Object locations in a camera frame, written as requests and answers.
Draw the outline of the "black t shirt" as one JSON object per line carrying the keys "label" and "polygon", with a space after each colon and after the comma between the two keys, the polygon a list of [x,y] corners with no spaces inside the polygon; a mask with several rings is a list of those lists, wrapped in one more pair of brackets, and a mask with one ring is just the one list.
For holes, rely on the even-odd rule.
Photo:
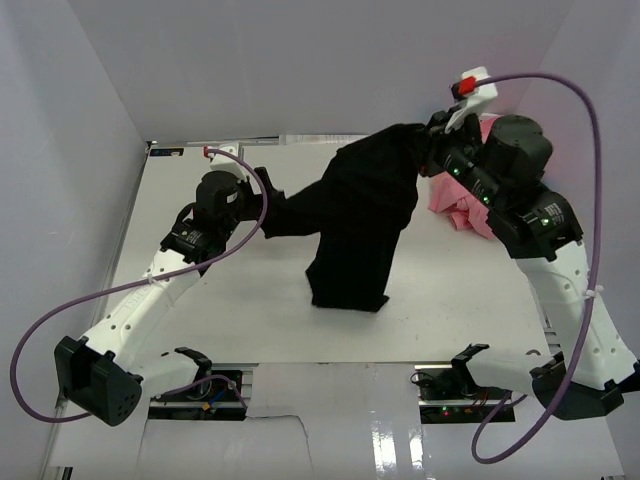
{"label": "black t shirt", "polygon": [[322,177],[298,193],[273,193],[268,238],[320,236],[305,271],[318,308],[377,312],[395,249],[417,206],[422,124],[395,124],[337,150]]}

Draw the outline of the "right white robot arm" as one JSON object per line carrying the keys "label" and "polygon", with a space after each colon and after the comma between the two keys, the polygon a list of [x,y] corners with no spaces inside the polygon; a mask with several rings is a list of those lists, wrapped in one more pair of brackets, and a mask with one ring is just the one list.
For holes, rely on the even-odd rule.
{"label": "right white robot arm", "polygon": [[551,329],[549,354],[508,354],[471,344],[437,380],[472,399],[486,388],[515,390],[549,406],[561,420],[604,417],[639,388],[639,361],[626,347],[604,302],[588,285],[591,262],[569,202],[542,182],[553,147],[542,128],[520,115],[498,118],[487,136],[475,114],[451,131],[452,111],[425,127],[426,170],[446,172],[487,207],[487,224],[526,276],[541,323]]}

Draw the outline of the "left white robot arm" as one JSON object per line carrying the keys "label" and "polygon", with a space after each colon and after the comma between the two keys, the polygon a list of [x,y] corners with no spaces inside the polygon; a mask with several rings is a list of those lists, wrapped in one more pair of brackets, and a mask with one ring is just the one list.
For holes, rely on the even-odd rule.
{"label": "left white robot arm", "polygon": [[200,399],[210,390],[212,362],[177,347],[142,364],[138,352],[177,300],[221,259],[238,224],[261,216],[263,196],[236,175],[219,170],[202,177],[195,202],[185,206],[161,241],[142,284],[132,289],[79,339],[54,349],[63,397],[109,426],[123,423],[143,397],[184,393]]}

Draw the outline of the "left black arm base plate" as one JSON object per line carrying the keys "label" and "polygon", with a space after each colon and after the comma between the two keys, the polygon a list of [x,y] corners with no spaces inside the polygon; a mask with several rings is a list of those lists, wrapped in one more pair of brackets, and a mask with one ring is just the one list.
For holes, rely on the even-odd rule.
{"label": "left black arm base plate", "polygon": [[153,399],[150,402],[148,419],[243,421],[246,418],[246,409],[238,399],[235,389],[248,404],[253,383],[252,369],[214,370],[213,374],[224,376],[228,381],[217,378],[187,392]]}

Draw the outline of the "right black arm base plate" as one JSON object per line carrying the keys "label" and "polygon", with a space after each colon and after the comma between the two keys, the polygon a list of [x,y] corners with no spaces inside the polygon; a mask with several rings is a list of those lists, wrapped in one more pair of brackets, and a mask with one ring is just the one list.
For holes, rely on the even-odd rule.
{"label": "right black arm base plate", "polygon": [[409,381],[418,389],[423,425],[480,424],[506,391],[459,384],[450,364],[417,365]]}

